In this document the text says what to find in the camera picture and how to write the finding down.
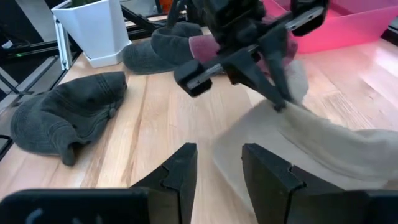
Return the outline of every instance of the black robot gripper finger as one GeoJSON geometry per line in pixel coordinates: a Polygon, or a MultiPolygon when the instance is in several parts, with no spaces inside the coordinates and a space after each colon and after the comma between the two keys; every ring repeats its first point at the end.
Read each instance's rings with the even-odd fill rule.
{"type": "Polygon", "coordinates": [[[398,223],[398,191],[345,191],[257,144],[242,148],[243,174],[258,223],[398,223]]]}
{"type": "Polygon", "coordinates": [[[189,224],[197,181],[197,147],[186,143],[125,189],[22,190],[0,203],[0,223],[189,224]]]}
{"type": "Polygon", "coordinates": [[[193,59],[175,69],[174,79],[191,97],[196,97],[208,91],[213,84],[210,78],[206,77],[205,80],[198,80],[196,83],[194,82],[196,85],[194,85],[194,87],[190,87],[189,83],[191,83],[195,78],[203,76],[205,72],[206,69],[204,66],[198,60],[193,59]]]}
{"type": "Polygon", "coordinates": [[[252,88],[271,101],[277,111],[286,107],[278,89],[269,82],[246,48],[237,50],[225,58],[222,65],[232,84],[241,83],[252,88]]]}
{"type": "Polygon", "coordinates": [[[269,68],[275,87],[287,101],[292,100],[285,76],[283,59],[287,54],[288,32],[285,25],[279,24],[257,40],[259,51],[269,68]]]}

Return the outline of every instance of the wooden tabletop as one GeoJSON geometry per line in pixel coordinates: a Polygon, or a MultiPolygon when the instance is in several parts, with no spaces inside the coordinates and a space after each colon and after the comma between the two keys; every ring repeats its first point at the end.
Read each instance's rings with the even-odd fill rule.
{"type": "MultiPolygon", "coordinates": [[[[316,114],[353,129],[398,130],[397,47],[379,40],[297,59],[305,65],[310,85],[305,105],[316,114]]],[[[128,89],[102,138],[86,147],[73,167],[13,145],[0,162],[0,199],[28,188],[129,187],[185,142],[195,142],[192,223],[256,223],[216,169],[210,145],[262,97],[216,77],[211,91],[190,98],[171,72],[134,75],[123,64],[94,69],[82,55],[62,82],[115,70],[126,72],[128,89]]]]}

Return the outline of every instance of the robotic arm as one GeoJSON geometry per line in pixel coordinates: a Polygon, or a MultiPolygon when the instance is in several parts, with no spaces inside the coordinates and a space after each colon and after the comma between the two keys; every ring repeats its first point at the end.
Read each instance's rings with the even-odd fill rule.
{"type": "Polygon", "coordinates": [[[187,62],[176,69],[176,82],[192,97],[211,88],[210,78],[225,71],[232,84],[242,83],[273,102],[277,111],[291,101],[282,66],[288,30],[303,36],[320,27],[325,20],[328,0],[292,0],[290,12],[271,24],[262,23],[266,15],[258,0],[193,0],[198,15],[220,45],[217,57],[201,64],[187,62]],[[262,55],[269,67],[272,85],[256,62],[262,55]]]}

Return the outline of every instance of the pink tray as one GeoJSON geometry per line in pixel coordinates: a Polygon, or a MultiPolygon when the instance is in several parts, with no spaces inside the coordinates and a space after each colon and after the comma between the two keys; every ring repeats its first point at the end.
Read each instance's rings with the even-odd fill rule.
{"type": "MultiPolygon", "coordinates": [[[[267,13],[277,17],[290,0],[263,0],[267,13]]],[[[331,0],[323,25],[304,37],[294,37],[299,53],[319,52],[372,42],[398,16],[398,0],[331,0]]]]}

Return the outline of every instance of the white plant pot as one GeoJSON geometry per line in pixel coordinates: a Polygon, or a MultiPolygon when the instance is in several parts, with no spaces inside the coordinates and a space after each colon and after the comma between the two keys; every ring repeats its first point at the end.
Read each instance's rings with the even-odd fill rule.
{"type": "Polygon", "coordinates": [[[84,51],[92,67],[121,62],[122,49],[129,45],[118,0],[101,0],[69,8],[71,0],[51,9],[55,17],[84,51]]]}

